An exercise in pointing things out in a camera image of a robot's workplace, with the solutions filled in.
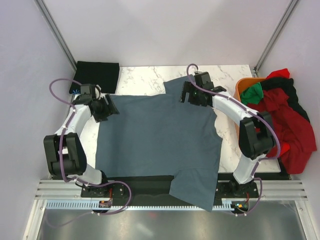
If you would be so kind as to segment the blue-grey t shirt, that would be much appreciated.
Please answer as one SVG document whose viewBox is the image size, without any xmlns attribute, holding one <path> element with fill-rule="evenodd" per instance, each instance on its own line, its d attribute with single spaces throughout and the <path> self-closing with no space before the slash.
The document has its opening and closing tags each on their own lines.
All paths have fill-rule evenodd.
<svg viewBox="0 0 320 240">
<path fill-rule="evenodd" d="M 95 167 L 108 177 L 173 176 L 169 194 L 213 209 L 222 139 L 209 106 L 180 102 L 186 76 L 153 96 L 113 95 L 119 113 L 99 125 Z"/>
</svg>

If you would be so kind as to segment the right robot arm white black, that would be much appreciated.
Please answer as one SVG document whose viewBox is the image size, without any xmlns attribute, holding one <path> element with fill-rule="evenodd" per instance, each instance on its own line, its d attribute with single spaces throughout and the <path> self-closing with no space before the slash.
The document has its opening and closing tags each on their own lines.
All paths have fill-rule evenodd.
<svg viewBox="0 0 320 240">
<path fill-rule="evenodd" d="M 239 163 L 229 181 L 229 191 L 240 197 L 254 188 L 258 165 L 278 143 L 271 115 L 258 112 L 231 96 L 222 86 L 214 86 L 208 72 L 187 74 L 180 102 L 201 107 L 213 107 L 228 116 L 238 126 Z"/>
</svg>

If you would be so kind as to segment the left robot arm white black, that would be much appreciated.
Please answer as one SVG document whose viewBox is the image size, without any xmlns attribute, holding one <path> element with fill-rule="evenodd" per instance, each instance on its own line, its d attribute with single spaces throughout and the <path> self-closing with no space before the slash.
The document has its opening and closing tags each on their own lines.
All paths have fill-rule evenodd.
<svg viewBox="0 0 320 240">
<path fill-rule="evenodd" d="M 80 135 L 90 118 L 100 123 L 111 115 L 118 115 L 111 96 L 101 95 L 97 85 L 80 85 L 80 94 L 67 103 L 70 112 L 62 126 L 52 135 L 44 137 L 43 145 L 49 173 L 61 177 L 65 182 L 77 181 L 92 186 L 99 197 L 106 196 L 110 185 L 104 181 L 104 173 L 90 166 Z"/>
</svg>

